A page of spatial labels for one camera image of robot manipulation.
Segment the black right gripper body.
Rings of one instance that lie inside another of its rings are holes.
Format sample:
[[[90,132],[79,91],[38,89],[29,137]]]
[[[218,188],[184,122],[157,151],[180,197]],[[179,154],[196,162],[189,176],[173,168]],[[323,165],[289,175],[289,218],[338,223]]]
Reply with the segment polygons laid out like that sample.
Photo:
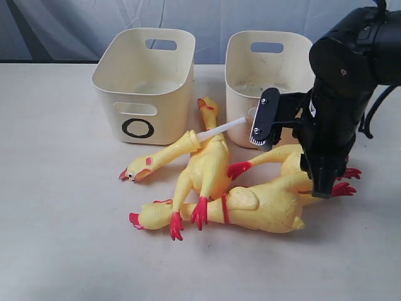
[[[303,149],[300,168],[309,179],[313,171],[336,171],[335,181],[348,177],[348,155],[357,127],[353,115],[346,112],[348,108],[343,99],[312,91],[280,95],[275,127],[292,130]]]

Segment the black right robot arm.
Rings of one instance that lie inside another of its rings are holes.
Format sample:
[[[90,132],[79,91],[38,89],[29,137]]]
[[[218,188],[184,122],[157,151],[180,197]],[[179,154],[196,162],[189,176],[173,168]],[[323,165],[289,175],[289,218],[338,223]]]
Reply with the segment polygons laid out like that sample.
[[[274,124],[301,144],[313,196],[329,198],[357,132],[372,138],[373,115],[400,86],[400,12],[385,1],[354,9],[313,44],[309,62],[313,87],[282,94]]]

